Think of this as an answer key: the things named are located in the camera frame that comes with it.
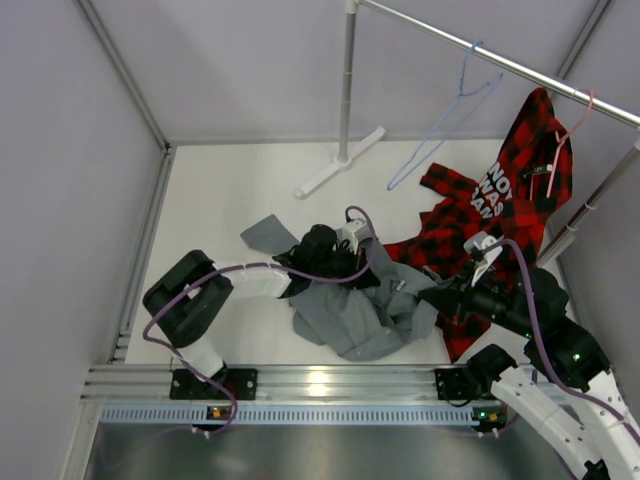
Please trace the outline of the grey button-up shirt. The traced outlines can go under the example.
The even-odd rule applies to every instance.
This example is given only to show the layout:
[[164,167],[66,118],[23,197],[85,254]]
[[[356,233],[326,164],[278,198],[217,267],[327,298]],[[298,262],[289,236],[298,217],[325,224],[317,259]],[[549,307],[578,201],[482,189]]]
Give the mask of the grey button-up shirt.
[[[270,215],[241,234],[252,250],[273,257],[300,243]],[[430,336],[437,310],[418,298],[435,281],[409,266],[393,261],[382,245],[364,242],[369,268],[381,285],[346,289],[320,285],[297,298],[285,299],[294,311],[292,325],[303,339],[327,346],[351,362],[374,361]]]

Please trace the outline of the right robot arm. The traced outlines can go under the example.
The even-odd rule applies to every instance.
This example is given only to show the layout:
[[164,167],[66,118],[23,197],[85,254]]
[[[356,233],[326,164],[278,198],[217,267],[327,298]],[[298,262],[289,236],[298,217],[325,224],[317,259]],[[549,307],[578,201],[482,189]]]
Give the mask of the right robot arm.
[[477,315],[526,339],[527,367],[490,344],[436,373],[438,397],[461,407],[496,399],[555,451],[576,479],[636,479],[639,425],[596,339],[566,315],[567,293],[533,268],[513,288],[458,276],[419,294],[443,314]]

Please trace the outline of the light blue wire hanger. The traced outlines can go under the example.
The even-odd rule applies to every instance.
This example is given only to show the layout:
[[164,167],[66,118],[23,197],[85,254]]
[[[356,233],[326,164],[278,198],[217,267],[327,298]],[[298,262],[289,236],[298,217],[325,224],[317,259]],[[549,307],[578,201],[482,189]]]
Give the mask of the light blue wire hanger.
[[488,100],[495,89],[500,85],[503,78],[502,73],[497,73],[474,88],[467,87],[466,77],[470,59],[476,53],[476,50],[483,45],[484,42],[482,40],[478,40],[467,50],[461,64],[456,96],[453,98],[447,109],[424,134],[423,138],[407,160],[389,179],[386,185],[386,190],[388,192],[397,188],[410,174],[422,166],[446,142],[452,140],[454,135],[462,129],[467,121]]

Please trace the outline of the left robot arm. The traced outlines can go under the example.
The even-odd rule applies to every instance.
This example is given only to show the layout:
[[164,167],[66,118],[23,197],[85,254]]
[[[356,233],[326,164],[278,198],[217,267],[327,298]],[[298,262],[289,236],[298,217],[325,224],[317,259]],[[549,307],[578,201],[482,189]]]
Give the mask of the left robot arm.
[[142,305],[160,328],[169,349],[192,374],[203,398],[223,393],[228,368],[206,338],[229,299],[297,298],[320,285],[367,288],[377,279],[364,242],[372,238],[363,219],[349,219],[334,230],[318,224],[300,243],[271,261],[218,269],[201,250],[184,255],[143,295]]

